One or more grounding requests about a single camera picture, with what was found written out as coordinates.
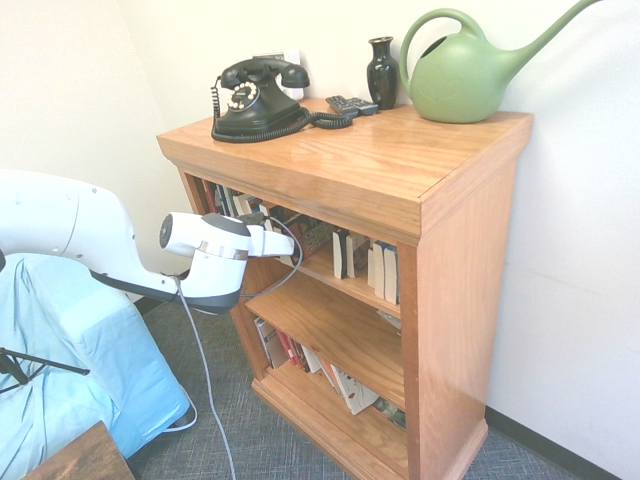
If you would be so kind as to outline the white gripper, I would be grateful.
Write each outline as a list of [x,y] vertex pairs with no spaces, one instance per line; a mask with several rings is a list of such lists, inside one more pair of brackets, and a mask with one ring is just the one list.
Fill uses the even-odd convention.
[[291,256],[294,253],[295,242],[291,236],[266,230],[261,225],[249,225],[248,230],[250,257]]

